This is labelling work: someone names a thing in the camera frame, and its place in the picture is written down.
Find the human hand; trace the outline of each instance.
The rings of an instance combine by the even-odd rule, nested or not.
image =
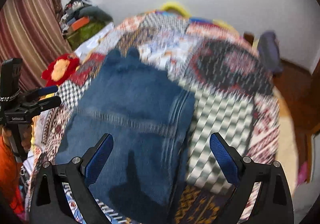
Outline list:
[[[0,125],[0,129],[2,129],[2,138],[3,142],[8,146],[11,147],[10,144],[10,137],[12,135],[12,132],[7,127],[3,127]],[[28,128],[25,129],[21,141],[21,145],[24,148],[25,151],[28,151],[31,148],[31,138],[32,138],[32,126],[29,125]]]

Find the bed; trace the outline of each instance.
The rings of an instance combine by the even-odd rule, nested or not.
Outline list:
[[[126,55],[131,46],[139,49],[144,63],[166,70],[169,79],[195,93],[194,118],[188,133],[188,185],[180,200],[176,223],[211,223],[230,196],[231,185],[208,148],[208,137],[213,132],[219,132],[242,156],[255,162],[271,163],[277,158],[293,193],[297,152],[292,124],[290,119],[283,122],[279,117],[279,112],[280,116],[289,114],[283,112],[285,102],[274,90],[270,74],[259,63],[257,50],[235,30],[154,11],[125,19],[106,31],[80,68],[59,87],[57,95],[62,105],[37,118],[27,211],[39,168],[46,160],[54,162],[72,110],[99,73],[105,56],[114,47]],[[249,217],[259,186],[255,184],[241,220]],[[68,184],[64,188],[76,220],[83,223]],[[99,198],[97,202],[112,223],[136,223]]]

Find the maroon curtain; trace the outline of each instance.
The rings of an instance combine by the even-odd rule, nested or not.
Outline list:
[[[20,87],[44,86],[42,71],[70,53],[59,24],[61,0],[7,0],[0,11],[0,61],[22,58]]]

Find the blue denim jeans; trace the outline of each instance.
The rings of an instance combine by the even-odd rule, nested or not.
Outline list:
[[[125,58],[114,49],[74,109],[56,163],[111,134],[113,151],[91,193],[136,221],[166,223],[182,193],[194,103],[165,71],[141,63],[137,49]]]

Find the beige surface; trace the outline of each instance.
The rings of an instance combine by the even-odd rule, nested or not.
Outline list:
[[[298,179],[298,151],[295,141],[294,125],[288,106],[280,91],[275,87],[273,92],[278,98],[280,105],[279,148],[276,160],[281,163],[284,169],[291,195],[293,195]]]

